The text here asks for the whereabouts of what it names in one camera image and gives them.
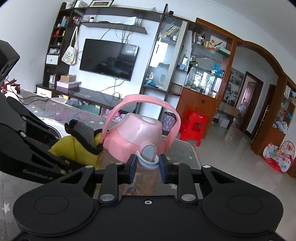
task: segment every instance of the ceiling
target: ceiling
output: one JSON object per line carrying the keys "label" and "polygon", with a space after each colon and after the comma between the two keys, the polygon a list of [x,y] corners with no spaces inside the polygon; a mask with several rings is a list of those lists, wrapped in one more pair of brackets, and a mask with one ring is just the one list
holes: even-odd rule
{"label": "ceiling", "polygon": [[211,0],[254,22],[296,59],[296,7],[288,0]]}

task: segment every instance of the patterned trash bin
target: patterned trash bin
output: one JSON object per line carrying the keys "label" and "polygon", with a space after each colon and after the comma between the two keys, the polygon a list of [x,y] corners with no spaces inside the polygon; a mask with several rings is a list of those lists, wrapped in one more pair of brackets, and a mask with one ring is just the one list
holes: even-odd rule
{"label": "patterned trash bin", "polygon": [[173,126],[175,125],[176,121],[177,121],[177,118],[176,118],[175,114],[172,112],[166,111],[164,113],[163,121],[162,121],[163,130],[170,131],[173,128]]}

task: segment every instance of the tv screen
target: tv screen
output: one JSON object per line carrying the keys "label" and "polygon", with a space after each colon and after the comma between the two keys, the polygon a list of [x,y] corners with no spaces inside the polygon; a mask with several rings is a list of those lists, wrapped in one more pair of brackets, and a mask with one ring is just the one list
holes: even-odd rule
{"label": "tv screen", "polygon": [[80,70],[130,80],[138,48],[130,44],[86,39]]}

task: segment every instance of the white drawer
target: white drawer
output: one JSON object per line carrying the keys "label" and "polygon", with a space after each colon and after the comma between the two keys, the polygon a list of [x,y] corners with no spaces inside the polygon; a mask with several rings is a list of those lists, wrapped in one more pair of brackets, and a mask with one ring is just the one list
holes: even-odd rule
{"label": "white drawer", "polygon": [[58,59],[59,59],[58,55],[47,55],[46,63],[47,64],[57,64]]}
{"label": "white drawer", "polygon": [[37,87],[36,94],[37,95],[40,95],[42,97],[48,97],[48,98],[51,98],[52,97],[52,92],[51,91],[45,90],[45,89],[42,89],[42,88],[39,88],[39,87]]}

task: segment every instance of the tote bag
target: tote bag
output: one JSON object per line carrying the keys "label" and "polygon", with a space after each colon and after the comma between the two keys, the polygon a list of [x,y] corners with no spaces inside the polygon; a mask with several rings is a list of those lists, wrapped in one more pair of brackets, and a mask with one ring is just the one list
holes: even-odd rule
{"label": "tote bag", "polygon": [[[76,61],[76,54],[78,51],[77,32],[78,32],[78,27],[75,28],[72,35],[71,42],[70,42],[70,46],[67,48],[65,54],[62,57],[62,61],[68,65],[75,64],[75,61]],[[72,47],[74,36],[75,36],[75,44],[74,44],[74,47]]]}

